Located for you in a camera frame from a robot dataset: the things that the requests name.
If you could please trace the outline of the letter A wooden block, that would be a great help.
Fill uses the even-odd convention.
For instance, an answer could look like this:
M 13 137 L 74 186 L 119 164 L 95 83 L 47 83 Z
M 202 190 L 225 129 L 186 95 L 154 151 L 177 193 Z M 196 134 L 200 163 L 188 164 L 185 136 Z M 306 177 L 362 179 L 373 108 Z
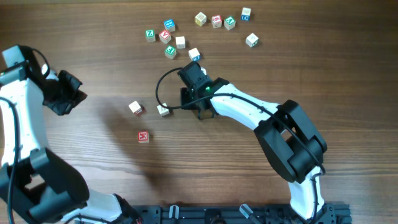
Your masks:
M 162 103 L 161 105 L 157 105 L 158 112 L 161 116 L 167 116 L 170 114 L 170 110 L 167 108 L 166 103 Z

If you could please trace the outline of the white block blue side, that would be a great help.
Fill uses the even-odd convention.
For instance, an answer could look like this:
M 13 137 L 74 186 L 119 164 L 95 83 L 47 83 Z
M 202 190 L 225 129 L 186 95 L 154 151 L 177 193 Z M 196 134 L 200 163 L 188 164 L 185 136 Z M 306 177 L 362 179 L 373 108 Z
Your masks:
M 189 50 L 188 56 L 190 57 L 191 61 L 197 61 L 201 59 L 201 54 L 197 48 Z

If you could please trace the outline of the animal picture red block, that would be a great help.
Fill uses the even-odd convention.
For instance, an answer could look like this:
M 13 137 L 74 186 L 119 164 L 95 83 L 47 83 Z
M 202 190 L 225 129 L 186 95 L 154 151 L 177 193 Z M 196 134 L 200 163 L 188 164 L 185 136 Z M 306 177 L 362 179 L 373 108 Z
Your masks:
M 133 101 L 128 107 L 136 116 L 143 112 L 143 107 L 137 101 Z

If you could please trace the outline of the red M letter block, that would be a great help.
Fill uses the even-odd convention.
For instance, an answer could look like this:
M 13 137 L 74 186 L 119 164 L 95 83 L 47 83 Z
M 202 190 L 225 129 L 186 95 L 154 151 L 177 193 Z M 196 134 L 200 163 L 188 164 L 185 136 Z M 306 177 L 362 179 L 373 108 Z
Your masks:
M 139 143 L 150 142 L 150 134 L 148 131 L 139 131 L 137 137 L 138 137 Z

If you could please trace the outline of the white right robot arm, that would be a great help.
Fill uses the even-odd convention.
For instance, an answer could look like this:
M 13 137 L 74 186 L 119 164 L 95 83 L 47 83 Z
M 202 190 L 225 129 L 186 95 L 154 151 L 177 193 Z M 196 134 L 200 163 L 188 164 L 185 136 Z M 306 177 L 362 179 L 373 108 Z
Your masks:
M 315 221 L 325 204 L 318 181 L 325 173 L 327 145 L 298 103 L 262 101 L 222 78 L 200 88 L 181 88 L 180 101 L 185 110 L 211 110 L 253 130 L 271 167 L 289 183 L 293 211 Z

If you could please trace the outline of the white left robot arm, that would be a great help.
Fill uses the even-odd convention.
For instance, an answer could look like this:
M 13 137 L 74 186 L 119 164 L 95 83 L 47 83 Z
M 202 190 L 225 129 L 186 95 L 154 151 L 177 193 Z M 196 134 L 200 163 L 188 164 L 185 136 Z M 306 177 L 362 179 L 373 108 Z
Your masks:
M 5 149 L 1 161 L 1 198 L 9 222 L 18 213 L 27 223 L 117 223 L 127 218 L 128 203 L 120 196 L 89 190 L 81 174 L 49 148 L 43 106 L 47 88 L 61 97 L 84 97 L 81 82 L 66 71 L 58 78 L 31 76 L 1 83 Z

